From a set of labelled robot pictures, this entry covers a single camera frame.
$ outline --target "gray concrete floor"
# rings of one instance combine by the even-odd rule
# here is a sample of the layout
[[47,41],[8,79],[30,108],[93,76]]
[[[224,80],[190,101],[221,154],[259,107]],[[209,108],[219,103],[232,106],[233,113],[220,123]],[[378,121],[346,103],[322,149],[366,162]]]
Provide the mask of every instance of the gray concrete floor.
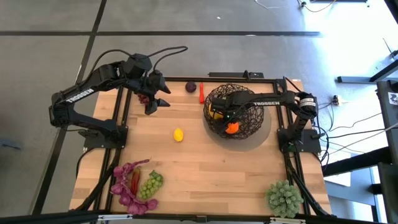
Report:
[[[100,2],[1,0],[0,31],[90,31]],[[367,4],[336,3],[315,14],[301,10],[296,1],[260,2],[278,8],[265,9],[251,0],[112,0],[107,2],[99,30],[322,31],[324,36],[97,37],[88,68],[108,49],[148,54],[164,47],[187,45],[190,49],[183,55],[170,57],[159,65],[165,75],[204,77],[208,72],[247,69],[263,72],[267,78],[298,78],[305,90],[318,96],[321,102],[329,102],[333,95],[351,101],[335,108],[335,126],[350,125],[380,110],[375,85],[337,84],[335,80],[340,75],[371,76],[393,61],[382,38],[391,49],[397,49],[398,27],[383,0],[370,0]],[[314,9],[323,6],[326,3],[309,5]],[[0,137],[19,141],[24,146],[21,151],[0,150],[0,217],[29,213],[56,132],[48,119],[51,94],[73,85],[87,41],[87,36],[0,37]],[[101,63],[123,59],[125,56],[113,53]],[[76,110],[90,115],[95,101],[96,96],[91,96],[79,102]],[[320,120],[323,127],[330,125],[327,110],[321,111]],[[375,118],[361,125],[333,135],[363,127],[380,128],[382,121]],[[363,137],[335,142],[347,144]],[[385,144],[385,136],[381,135],[352,149],[370,151]],[[67,134],[44,213],[68,209],[82,145],[83,139],[77,133]],[[341,206],[336,200],[331,201],[333,213],[352,217],[339,210]]]

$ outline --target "wooden table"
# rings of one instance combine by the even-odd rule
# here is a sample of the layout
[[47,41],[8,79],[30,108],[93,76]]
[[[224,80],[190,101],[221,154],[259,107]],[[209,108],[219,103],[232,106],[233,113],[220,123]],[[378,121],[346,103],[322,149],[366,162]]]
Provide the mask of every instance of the wooden table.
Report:
[[[222,83],[205,83],[205,96]],[[295,84],[302,89],[300,81]],[[271,84],[239,83],[256,93],[273,92]],[[168,82],[172,94],[158,92],[157,97],[171,104],[147,116],[136,95],[131,99],[127,125],[126,147],[120,164],[151,159],[142,166],[141,180],[152,170],[164,176],[164,185],[155,194],[159,206],[152,213],[209,214],[209,215],[272,215],[266,206],[264,192],[277,180],[286,179],[282,153],[279,151],[276,130],[276,107],[268,107],[271,114],[271,133],[257,148],[247,152],[229,151],[215,144],[205,132],[203,105],[199,91],[185,91],[185,82]],[[101,92],[94,117],[112,117],[117,91]],[[181,128],[184,140],[176,142],[173,131]],[[104,149],[87,154],[80,165],[70,208],[79,206],[98,182]],[[311,153],[300,153],[305,184],[324,210],[331,212],[320,163]],[[108,186],[104,187],[100,208],[104,208]],[[126,212],[127,208],[113,197],[112,212]]]

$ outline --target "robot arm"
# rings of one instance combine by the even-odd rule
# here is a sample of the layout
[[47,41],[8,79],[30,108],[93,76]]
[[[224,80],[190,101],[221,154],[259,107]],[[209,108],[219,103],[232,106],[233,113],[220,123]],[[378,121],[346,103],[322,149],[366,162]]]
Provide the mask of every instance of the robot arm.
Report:
[[[179,51],[183,52],[188,48],[183,46],[171,49],[183,49]],[[148,97],[149,103],[145,107],[145,114],[147,115],[154,113],[158,106],[170,106],[166,101],[155,98],[155,94],[159,90],[165,93],[171,92],[167,88],[163,74],[160,71],[154,69],[148,75],[148,72],[152,68],[152,63],[149,59],[152,55],[134,54],[129,55],[126,61],[102,65],[93,70],[87,79],[81,83],[59,93],[54,93],[52,95],[52,105],[49,107],[51,124],[61,128],[66,128],[71,124],[88,128],[87,131],[80,131],[79,133],[84,137],[100,134],[105,141],[118,141],[121,138],[121,132],[120,127],[116,125],[114,120],[107,119],[102,121],[79,114],[73,109],[73,104],[97,91],[109,91],[121,86],[131,90],[135,94]]]
[[297,115],[294,124],[287,128],[289,143],[296,144],[302,139],[302,131],[308,120],[317,116],[317,99],[309,93],[286,91],[284,93],[256,93],[236,91],[225,99],[213,98],[210,110],[230,118],[225,123],[236,122],[239,115],[252,106],[286,106]]

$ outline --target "red pepper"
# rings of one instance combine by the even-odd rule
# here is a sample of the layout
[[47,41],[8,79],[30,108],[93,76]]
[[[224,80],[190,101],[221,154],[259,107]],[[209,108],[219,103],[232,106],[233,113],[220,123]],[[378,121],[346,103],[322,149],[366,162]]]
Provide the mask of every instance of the red pepper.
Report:
[[138,190],[138,182],[139,182],[139,176],[141,174],[141,168],[136,167],[132,173],[131,177],[131,193],[136,196],[137,195],[137,190]]

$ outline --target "black wire basket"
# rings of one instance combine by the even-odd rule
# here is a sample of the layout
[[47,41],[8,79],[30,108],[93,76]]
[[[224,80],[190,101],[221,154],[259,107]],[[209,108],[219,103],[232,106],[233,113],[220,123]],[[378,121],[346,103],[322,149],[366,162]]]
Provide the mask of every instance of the black wire basket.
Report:
[[210,114],[209,110],[211,102],[214,97],[223,98],[236,91],[247,91],[249,93],[254,93],[244,86],[227,83],[211,91],[211,93],[206,97],[205,106],[203,108],[203,114],[209,128],[214,133],[225,139],[246,139],[260,129],[264,120],[264,108],[262,106],[252,106],[248,109],[243,107],[237,120],[237,122],[239,122],[239,130],[234,134],[228,134],[225,131],[220,131],[224,121],[217,121]]

